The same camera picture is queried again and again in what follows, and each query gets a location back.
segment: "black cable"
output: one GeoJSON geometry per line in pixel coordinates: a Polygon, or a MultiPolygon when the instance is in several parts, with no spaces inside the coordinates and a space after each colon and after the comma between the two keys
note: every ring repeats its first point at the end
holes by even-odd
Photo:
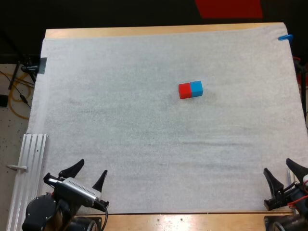
{"type": "Polygon", "coordinates": [[[30,83],[30,82],[28,82],[28,81],[25,81],[25,80],[19,79],[19,78],[15,78],[15,79],[20,80],[20,81],[23,81],[23,82],[25,82],[25,83],[27,83],[27,84],[31,84],[31,85],[34,86],[34,83],[30,83]]]}
{"type": "Polygon", "coordinates": [[[105,221],[104,221],[104,224],[103,224],[103,226],[102,226],[101,231],[103,231],[103,230],[105,229],[105,226],[106,226],[107,220],[108,220],[108,210],[107,210],[106,207],[105,207],[104,209],[105,209],[105,221]]]}
{"type": "Polygon", "coordinates": [[[101,231],[103,231],[105,229],[105,226],[107,224],[107,220],[108,220],[108,211],[107,211],[107,206],[108,206],[109,202],[104,202],[103,200],[100,200],[100,201],[97,201],[95,200],[94,201],[94,204],[93,204],[93,207],[92,208],[95,208],[97,210],[100,210],[102,212],[105,212],[105,221],[104,221],[104,224],[102,226],[102,229],[101,231]]]}
{"type": "MultiPolygon", "coordinates": [[[[10,78],[5,74],[3,73],[2,71],[0,71],[1,74],[3,74],[9,82],[11,82],[10,78]]],[[[28,105],[28,107],[31,109],[30,105],[28,104],[28,101],[27,99],[25,98],[25,96],[20,92],[20,90],[13,84],[13,86],[15,87],[15,89],[19,92],[19,97],[21,98],[22,102],[24,102],[25,104],[28,105]]]]}
{"type": "Polygon", "coordinates": [[[19,82],[19,81],[17,81],[17,80],[15,80],[15,82],[17,82],[17,83],[19,83],[19,84],[23,84],[23,85],[25,85],[25,86],[27,86],[27,87],[30,87],[30,88],[34,89],[34,87],[32,87],[32,86],[29,86],[29,85],[27,85],[26,83],[23,83],[23,82],[19,82]]]}

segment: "table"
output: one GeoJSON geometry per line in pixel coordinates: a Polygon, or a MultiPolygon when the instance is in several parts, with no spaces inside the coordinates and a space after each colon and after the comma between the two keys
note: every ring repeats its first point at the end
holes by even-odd
{"type": "MultiPolygon", "coordinates": [[[[132,36],[171,34],[183,32],[201,32],[217,30],[238,30],[268,26],[275,23],[224,24],[194,26],[154,26],[154,27],[118,27],[118,28],[77,28],[48,29],[45,38],[95,38],[106,36],[132,36]]],[[[207,213],[207,214],[143,214],[143,215],[110,215],[106,230],[208,230],[208,231],[261,231],[264,230],[264,216],[289,215],[290,211],[281,213],[207,213]]]]}

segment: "cable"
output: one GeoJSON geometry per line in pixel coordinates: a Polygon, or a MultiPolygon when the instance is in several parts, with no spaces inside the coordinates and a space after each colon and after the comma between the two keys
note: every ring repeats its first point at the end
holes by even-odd
{"type": "Polygon", "coordinates": [[[24,83],[27,83],[27,84],[31,84],[31,85],[35,85],[34,83],[30,83],[30,82],[28,82],[28,81],[25,81],[25,80],[23,80],[23,79],[21,79],[21,78],[15,78],[15,79],[17,79],[17,80],[19,80],[19,81],[22,81],[22,82],[24,82],[24,83]]]}
{"type": "Polygon", "coordinates": [[[297,202],[300,202],[300,201],[302,201],[302,200],[304,200],[304,199],[307,199],[307,198],[308,198],[308,195],[307,195],[307,196],[303,196],[303,197],[297,199],[296,201],[293,201],[293,202],[288,203],[288,206],[292,206],[292,207],[293,207],[294,204],[296,204],[297,202]]]}
{"type": "MultiPolygon", "coordinates": [[[[10,80],[10,78],[5,74],[5,73],[3,73],[2,71],[0,71],[0,73],[1,74],[3,74],[8,80],[9,80],[9,82],[11,82],[11,80],[10,80]]],[[[14,85],[14,84],[12,84],[14,87],[15,87],[15,89],[19,92],[19,94],[21,94],[21,92],[19,91],[19,89],[14,85]]]]}
{"type": "MultiPolygon", "coordinates": [[[[0,73],[3,74],[9,80],[9,82],[11,82],[10,78],[5,73],[3,73],[2,71],[0,71],[0,73]]],[[[31,106],[28,104],[28,101],[27,101],[26,97],[20,92],[20,90],[14,84],[12,84],[12,85],[18,91],[19,97],[21,98],[22,102],[27,104],[28,107],[31,109],[31,106]]]]}
{"type": "Polygon", "coordinates": [[[102,226],[101,231],[103,231],[103,230],[105,229],[105,226],[106,226],[107,220],[108,220],[108,210],[107,210],[106,207],[105,207],[104,209],[105,209],[105,221],[104,221],[104,224],[103,224],[103,226],[102,226]]]}

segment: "red object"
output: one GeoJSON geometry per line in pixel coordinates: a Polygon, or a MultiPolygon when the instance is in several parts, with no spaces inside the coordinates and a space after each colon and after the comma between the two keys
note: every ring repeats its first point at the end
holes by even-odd
{"type": "Polygon", "coordinates": [[[192,97],[192,89],[190,83],[179,84],[180,99],[187,99],[192,97]]]}
{"type": "Polygon", "coordinates": [[[260,0],[195,0],[202,18],[263,18],[260,0]]]}

